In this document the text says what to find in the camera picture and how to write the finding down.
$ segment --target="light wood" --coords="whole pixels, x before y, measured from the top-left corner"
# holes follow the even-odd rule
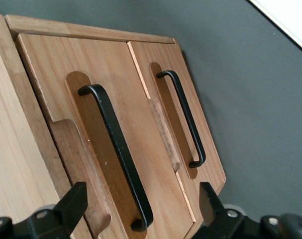
[[[176,144],[176,140],[173,138],[173,132],[168,126],[169,123],[165,117],[165,113],[161,107],[160,101],[157,98],[149,99],[149,104],[151,106],[152,113],[155,116],[157,127],[165,144],[165,148],[171,160],[174,172],[176,173],[181,167],[181,152]]]
[[[145,41],[168,44],[175,43],[173,38],[167,36],[133,33],[128,31],[119,31],[93,26],[36,19],[26,16],[6,15],[5,19],[14,38],[19,33],[28,33],[37,35],[64,36],[122,42]]]
[[[109,198],[110,191],[91,139],[65,85],[66,76],[73,71],[85,73],[92,84],[102,85],[109,94],[153,211],[154,222],[146,238],[183,238],[193,220],[126,43],[25,34],[18,39],[50,120],[71,120],[77,127],[82,139],[78,147],[84,147],[87,152],[87,158],[82,160],[91,178],[89,183],[100,181],[106,195],[111,214],[106,230],[121,222],[116,221],[119,216],[112,211],[114,201]]]
[[[37,208],[58,201],[0,56],[0,216],[10,216],[17,223]]]
[[[159,90],[152,76],[154,75],[154,72],[149,69],[149,65],[152,62],[158,63],[163,70],[174,70],[179,75],[206,152],[206,161],[203,166],[197,168],[198,174],[195,179],[189,178],[184,163],[181,164],[181,168],[178,171],[186,196],[196,219],[194,226],[188,234],[188,237],[191,237],[198,230],[203,221],[199,209],[200,182],[210,182],[213,189],[219,193],[225,184],[225,174],[179,46],[129,42],[128,47],[139,73],[141,83],[144,87],[145,95],[149,99],[161,99]],[[178,113],[178,118],[183,127],[194,161],[197,161],[198,154],[171,79],[166,79],[166,84],[169,88],[170,95],[172,96],[174,106]]]
[[[29,132],[30,130],[32,132],[32,137],[36,143],[36,145],[34,145],[35,149],[39,150],[42,160],[45,163],[45,167],[40,166],[40,163],[37,160],[26,160],[31,160],[29,162],[31,167],[39,168],[39,170],[45,170],[47,172],[49,171],[51,178],[49,182],[53,183],[56,193],[58,194],[59,198],[62,198],[65,193],[71,188],[71,185],[63,168],[57,149],[51,138],[50,132],[34,95],[33,89],[29,83],[29,79],[25,72],[24,66],[21,63],[17,49],[14,42],[12,41],[10,32],[2,15],[0,15],[0,60],[2,61],[5,68],[4,74],[6,72],[6,74],[8,74],[9,76],[9,79],[11,80],[11,83],[7,82],[7,84],[12,84],[16,93],[15,97],[17,97],[17,102],[20,104],[20,107],[22,108],[24,113],[24,117],[28,122],[28,125],[26,125],[26,131]],[[3,181],[1,185],[6,190],[14,189],[15,191],[19,191],[21,188],[21,186],[16,182],[11,182],[10,184],[8,184],[8,181]],[[24,200],[26,200],[25,203],[29,205],[30,198],[28,196],[31,195],[26,194]],[[7,195],[7,201],[12,200],[16,200],[15,194]],[[13,206],[10,210],[6,211],[7,209],[7,207],[0,204],[0,214],[10,217],[14,214],[16,222],[24,220],[25,217],[29,216],[29,214],[31,213],[31,210],[28,210],[28,208],[24,213],[21,213],[21,211],[24,210],[24,207],[22,207],[21,205],[19,205],[19,207]],[[73,235],[74,238],[77,239],[87,239],[91,237],[84,219],[80,220],[73,232]]]

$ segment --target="clamp jaw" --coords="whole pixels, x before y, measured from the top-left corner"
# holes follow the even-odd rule
[[[69,239],[87,207],[86,183],[78,182],[53,209],[39,210],[15,225],[0,217],[0,239]]]
[[[264,216],[257,223],[237,210],[225,209],[210,183],[201,183],[200,209],[212,218],[193,239],[302,239],[302,217]]]

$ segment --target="wood grain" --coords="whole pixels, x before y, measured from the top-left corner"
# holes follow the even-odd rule
[[[91,178],[89,183],[100,181],[103,186],[111,221],[100,237],[112,225],[118,225],[119,230],[124,231],[124,228],[118,212],[113,211],[114,201],[91,139],[65,85],[66,76],[73,71],[85,73],[92,84],[102,85],[109,94],[153,211],[154,222],[148,228],[146,238],[184,238],[193,220],[126,43],[25,34],[18,39],[48,117],[53,122],[74,122],[82,140],[78,147],[83,147],[87,153],[81,160]]]
[[[51,178],[50,181],[52,181],[52,183],[54,184],[59,198],[62,198],[65,193],[71,188],[71,185],[63,168],[57,149],[51,138],[50,132],[34,95],[33,89],[30,85],[29,78],[25,72],[24,66],[21,62],[7,24],[2,15],[0,15],[0,57],[3,66],[5,67],[4,72],[8,74],[9,79],[11,80],[11,83],[9,84],[13,85],[20,107],[22,108],[24,116],[27,119],[28,125],[26,126],[26,128],[31,130],[33,138],[36,142],[35,147],[39,150],[42,160],[45,163],[45,168],[40,167],[37,161],[35,161],[34,166],[40,167],[40,169],[43,170],[48,169],[47,171],[49,171]],[[5,181],[1,185],[4,189],[7,190],[7,187],[14,186],[16,185],[16,183],[7,184],[7,181]],[[16,185],[14,188],[19,191],[20,186]],[[9,201],[15,200],[13,194],[7,195],[7,198]],[[26,200],[26,203],[28,204],[30,200],[28,198],[28,194],[26,194]],[[1,208],[2,209],[0,210],[0,213],[3,212],[3,209],[6,210],[5,206],[2,206]],[[23,210],[22,206],[12,207],[11,211],[6,211],[5,214],[7,214],[8,216],[11,216],[12,214],[16,215],[15,220],[17,222],[24,220],[24,216],[30,213],[30,210],[26,210],[25,213],[21,213],[21,210]],[[84,219],[81,219],[73,232],[73,238],[87,239],[90,237],[91,235],[87,224]]]
[[[182,156],[176,144],[176,140],[174,139],[174,134],[171,128],[168,126],[169,123],[167,121],[167,118],[165,117],[165,113],[163,111],[163,108],[161,107],[159,99],[150,99],[149,104],[151,106],[156,125],[160,131],[162,140],[164,142],[167,154],[172,163],[174,172],[176,173],[181,167]]]
[[[196,223],[188,233],[188,238],[190,238],[203,222],[199,209],[200,182],[210,182],[214,190],[219,193],[225,184],[225,174],[179,46],[170,44],[129,42],[128,47],[139,72],[145,94],[148,98],[161,98],[157,85],[154,83],[154,79],[152,77],[154,73],[149,69],[149,65],[152,62],[157,62],[163,70],[174,70],[179,75],[206,152],[206,161],[203,166],[197,168],[198,174],[195,179],[189,178],[187,169],[183,163],[178,171],[186,196],[193,210],[194,217],[196,218]],[[198,161],[198,154],[171,79],[166,79],[166,84],[169,88],[170,95],[172,96],[179,121],[181,122],[194,161]]]
[[[19,33],[64,36],[85,39],[98,39],[109,41],[146,41],[174,44],[173,38],[167,36],[156,36],[143,33],[134,33],[105,29],[93,26],[84,26],[72,23],[36,19],[26,16],[6,15],[8,26],[16,38]]]

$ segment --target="wooden cabinet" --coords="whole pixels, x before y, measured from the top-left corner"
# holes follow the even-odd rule
[[[86,181],[85,215],[93,238],[191,238],[205,219],[200,182],[209,181],[219,192],[225,175],[175,40],[19,16],[6,21],[11,35],[0,16],[0,59],[11,80],[6,84],[15,90],[14,101],[37,144],[33,147],[43,151],[38,161],[53,192],[61,197],[70,183]],[[201,167],[189,168],[198,160],[197,151],[172,82],[157,82],[161,70],[179,75],[206,153]],[[140,213],[103,114],[92,95],[78,94],[94,84],[109,97],[152,210],[153,222],[143,232],[131,229]],[[19,146],[28,149],[24,141]],[[11,182],[1,182],[2,187]],[[13,201],[13,195],[6,196]],[[87,238],[87,225],[81,223],[75,237]]]

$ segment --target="wooden panel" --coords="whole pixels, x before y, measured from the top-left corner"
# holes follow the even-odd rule
[[[3,66],[5,67],[5,71],[7,72],[11,80],[10,84],[12,84],[14,87],[16,96],[21,105],[20,107],[22,107],[24,115],[27,119],[28,122],[27,129],[31,130],[33,138],[36,142],[35,147],[39,150],[42,160],[45,163],[46,166],[45,170],[47,170],[48,168],[51,180],[55,186],[55,190],[58,193],[59,198],[62,198],[65,195],[65,193],[71,188],[71,185],[66,175],[66,172],[63,168],[62,162],[59,158],[57,149],[51,138],[50,132],[48,130],[47,124],[44,120],[38,102],[34,95],[33,89],[30,85],[24,66],[22,65],[22,62],[20,60],[15,44],[12,41],[7,24],[2,15],[0,15],[0,57]],[[39,167],[37,161],[35,161],[35,165],[36,168]],[[4,183],[1,185],[4,187],[4,189],[7,189],[7,187],[14,186],[16,185],[16,183],[7,185],[7,181],[4,181]],[[20,186],[17,184],[14,188],[19,191]],[[26,201],[27,204],[29,203],[30,200],[28,195],[29,194],[25,195],[27,199]],[[8,195],[7,197],[8,200],[15,199],[15,198],[14,199],[10,198],[10,195]],[[0,213],[2,215],[7,214],[10,217],[12,214],[15,214],[17,216],[17,217],[15,216],[16,222],[25,219],[25,216],[30,213],[29,210],[26,210],[25,213],[21,213],[21,210],[24,209],[21,205],[19,207],[12,207],[11,208],[12,211],[6,211],[6,212],[2,211],[3,209],[5,210],[6,207],[3,207],[2,205],[0,206],[1,206]],[[89,229],[84,219],[80,220],[76,229],[73,232],[73,235],[74,238],[77,239],[80,238],[87,239],[91,237]]]
[[[196,219],[196,223],[189,232],[189,236],[191,236],[196,232],[203,221],[199,209],[200,182],[210,182],[214,190],[219,193],[225,184],[225,174],[179,46],[169,44],[129,42],[128,47],[139,73],[145,94],[149,99],[161,99],[159,90],[157,89],[157,85],[153,79],[154,72],[152,72],[152,69],[149,69],[149,66],[152,62],[158,63],[163,70],[174,70],[179,75],[186,98],[197,125],[197,129],[206,152],[206,162],[203,166],[197,168],[198,174],[195,179],[191,179],[188,176],[185,163],[181,163],[180,170],[178,171],[190,203],[192,213]],[[169,88],[170,95],[173,98],[173,102],[178,113],[178,118],[182,124],[183,131],[191,149],[194,161],[197,161],[198,154],[196,152],[192,136],[188,129],[183,110],[179,103],[171,79],[166,79],[166,84]],[[166,115],[169,114],[171,109],[168,109],[167,111],[165,106],[162,106],[163,110],[166,112]]]
[[[66,76],[73,71],[81,71],[88,75],[92,84],[102,85],[111,99],[153,211],[154,222],[148,228],[146,238],[183,238],[193,221],[126,43],[24,34],[18,39],[31,66],[32,82],[48,111],[47,116],[53,122],[71,120],[77,127],[82,138],[78,147],[84,147],[87,152],[82,160],[91,178],[89,183],[102,185],[106,196],[111,215],[106,230],[121,223],[116,221],[119,217],[112,211],[114,202],[91,140],[65,85]]]
[[[6,15],[5,19],[14,37],[18,33],[37,35],[66,36],[85,39],[110,41],[146,41],[174,44],[173,38],[143,33],[111,30],[93,26],[84,26],[26,16]]]
[[[69,73],[66,78],[68,91],[73,97],[75,107],[86,128],[126,234],[129,238],[144,239],[146,231],[134,232],[131,230],[131,224],[139,218],[139,213],[98,105],[92,95],[79,96],[78,94],[78,89],[90,84],[88,76],[79,71]]]

